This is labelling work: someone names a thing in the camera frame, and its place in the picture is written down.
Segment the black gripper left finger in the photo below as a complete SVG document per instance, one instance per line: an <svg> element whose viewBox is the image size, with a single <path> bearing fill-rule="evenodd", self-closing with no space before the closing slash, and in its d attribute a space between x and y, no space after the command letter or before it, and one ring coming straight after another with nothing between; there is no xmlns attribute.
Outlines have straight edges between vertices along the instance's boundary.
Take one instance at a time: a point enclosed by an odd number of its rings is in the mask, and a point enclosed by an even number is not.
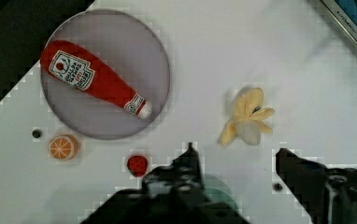
<svg viewBox="0 0 357 224"><path fill-rule="evenodd" d="M122 189L80 224L249 224L225 202L205 194L192 145L167 166L147 173L140 189Z"/></svg>

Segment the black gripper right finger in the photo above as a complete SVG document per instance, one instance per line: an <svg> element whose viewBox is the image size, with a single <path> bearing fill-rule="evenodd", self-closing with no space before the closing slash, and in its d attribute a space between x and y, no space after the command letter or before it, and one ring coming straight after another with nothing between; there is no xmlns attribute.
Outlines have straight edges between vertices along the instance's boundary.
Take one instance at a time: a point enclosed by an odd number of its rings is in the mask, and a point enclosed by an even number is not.
<svg viewBox="0 0 357 224"><path fill-rule="evenodd" d="M357 224L357 169L328 168L282 148L276 173L313 224Z"/></svg>

